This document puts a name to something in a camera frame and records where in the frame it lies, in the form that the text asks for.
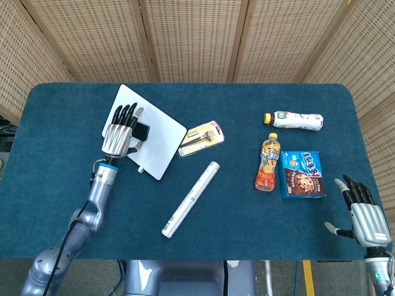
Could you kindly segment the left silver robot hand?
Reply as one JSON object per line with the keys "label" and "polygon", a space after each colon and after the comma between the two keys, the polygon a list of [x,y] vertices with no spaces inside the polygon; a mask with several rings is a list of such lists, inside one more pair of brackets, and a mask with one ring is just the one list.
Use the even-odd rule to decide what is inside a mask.
{"label": "left silver robot hand", "polygon": [[142,141],[132,137],[133,129],[144,111],[142,107],[136,110],[136,106],[134,102],[116,108],[104,133],[102,152],[107,158],[123,158],[137,153],[143,145]]}

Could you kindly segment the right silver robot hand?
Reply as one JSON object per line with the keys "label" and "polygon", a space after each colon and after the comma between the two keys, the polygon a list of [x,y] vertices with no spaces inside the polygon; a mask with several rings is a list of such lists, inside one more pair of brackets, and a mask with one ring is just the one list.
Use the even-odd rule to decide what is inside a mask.
{"label": "right silver robot hand", "polygon": [[352,228],[340,229],[324,222],[329,232],[336,236],[355,239],[363,248],[387,247],[392,238],[382,209],[374,202],[370,189],[348,175],[334,179],[340,189],[351,217]]}

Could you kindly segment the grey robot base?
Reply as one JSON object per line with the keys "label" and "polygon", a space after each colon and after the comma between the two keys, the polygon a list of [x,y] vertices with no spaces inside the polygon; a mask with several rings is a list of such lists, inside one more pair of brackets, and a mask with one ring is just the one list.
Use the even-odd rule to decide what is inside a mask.
{"label": "grey robot base", "polygon": [[251,260],[130,260],[123,296],[256,296]]}

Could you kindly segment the white rectangular board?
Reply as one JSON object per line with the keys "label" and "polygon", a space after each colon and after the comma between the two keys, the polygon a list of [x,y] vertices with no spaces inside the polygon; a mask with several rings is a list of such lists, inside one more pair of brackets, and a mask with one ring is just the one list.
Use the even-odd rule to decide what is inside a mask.
{"label": "white rectangular board", "polygon": [[139,122],[149,125],[150,130],[148,139],[143,142],[140,150],[127,157],[139,166],[140,171],[146,171],[159,181],[186,136],[187,129],[163,110],[122,84],[104,124],[103,137],[116,108],[120,105],[123,107],[132,105],[134,102],[137,103],[136,110],[139,107],[144,109]]}

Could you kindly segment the blue cookie box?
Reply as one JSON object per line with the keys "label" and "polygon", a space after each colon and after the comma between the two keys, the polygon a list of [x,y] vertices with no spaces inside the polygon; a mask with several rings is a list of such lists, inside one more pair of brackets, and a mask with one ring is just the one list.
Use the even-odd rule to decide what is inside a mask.
{"label": "blue cookie box", "polygon": [[283,199],[326,197],[318,151],[281,151],[278,173]]}

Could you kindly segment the packaged razor on yellow card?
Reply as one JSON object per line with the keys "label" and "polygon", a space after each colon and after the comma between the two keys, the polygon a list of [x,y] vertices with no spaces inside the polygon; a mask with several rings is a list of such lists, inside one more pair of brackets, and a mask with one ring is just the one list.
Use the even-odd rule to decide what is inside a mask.
{"label": "packaged razor on yellow card", "polygon": [[220,125],[212,120],[189,129],[178,148],[178,155],[186,157],[201,150],[216,146],[225,140]]}

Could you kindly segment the white cylindrical tube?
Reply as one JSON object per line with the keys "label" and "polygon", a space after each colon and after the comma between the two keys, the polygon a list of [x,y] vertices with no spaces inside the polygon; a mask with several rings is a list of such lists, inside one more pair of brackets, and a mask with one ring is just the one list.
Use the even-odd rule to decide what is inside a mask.
{"label": "white cylindrical tube", "polygon": [[199,179],[195,182],[194,186],[187,193],[186,197],[183,199],[181,204],[172,214],[170,219],[167,221],[164,228],[161,230],[162,235],[170,239],[175,231],[179,228],[183,220],[186,218],[187,214],[193,208],[195,203],[200,198],[201,194],[204,192],[206,187],[209,185],[213,177],[216,175],[220,168],[217,162],[210,162],[208,167],[204,170]]}

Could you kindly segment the orange juice bottle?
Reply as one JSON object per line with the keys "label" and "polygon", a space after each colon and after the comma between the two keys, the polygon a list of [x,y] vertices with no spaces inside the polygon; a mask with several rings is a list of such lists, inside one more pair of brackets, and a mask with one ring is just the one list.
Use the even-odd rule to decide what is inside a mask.
{"label": "orange juice bottle", "polygon": [[261,146],[260,165],[257,172],[255,187],[260,191],[271,192],[275,188],[275,167],[280,156],[281,145],[278,135],[270,133]]}

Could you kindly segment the woven bamboo folding screen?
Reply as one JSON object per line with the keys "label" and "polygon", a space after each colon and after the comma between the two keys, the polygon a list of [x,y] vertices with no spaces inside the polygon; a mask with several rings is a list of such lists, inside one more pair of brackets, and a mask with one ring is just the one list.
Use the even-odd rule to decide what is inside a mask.
{"label": "woven bamboo folding screen", "polygon": [[395,0],[0,0],[0,117],[55,81],[344,84],[395,214]]}

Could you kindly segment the white drink bottle yellow cap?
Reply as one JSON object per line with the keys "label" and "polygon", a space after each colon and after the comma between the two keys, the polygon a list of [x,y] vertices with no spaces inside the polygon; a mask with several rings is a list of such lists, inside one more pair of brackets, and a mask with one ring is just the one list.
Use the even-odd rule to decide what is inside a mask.
{"label": "white drink bottle yellow cap", "polygon": [[303,114],[288,111],[265,113],[263,122],[276,128],[320,131],[323,117],[320,114]]}

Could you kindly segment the blue felt table cloth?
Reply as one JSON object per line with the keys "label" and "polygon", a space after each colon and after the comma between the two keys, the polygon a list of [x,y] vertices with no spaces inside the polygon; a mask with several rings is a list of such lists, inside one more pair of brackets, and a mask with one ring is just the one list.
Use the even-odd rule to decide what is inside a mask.
{"label": "blue felt table cloth", "polygon": [[[102,229],[81,256],[138,260],[361,260],[354,240],[331,234],[351,217],[334,179],[348,175],[380,195],[352,94],[341,84],[132,83],[187,128],[216,121],[223,143],[175,156],[160,181],[123,158]],[[33,258],[62,241],[89,194],[102,129],[119,85],[46,83],[31,89],[0,181],[0,258]],[[264,113],[319,113],[320,131],[279,129],[284,150],[320,153],[326,197],[283,199],[254,180],[273,128]],[[174,235],[161,230],[210,162],[220,168]]]}

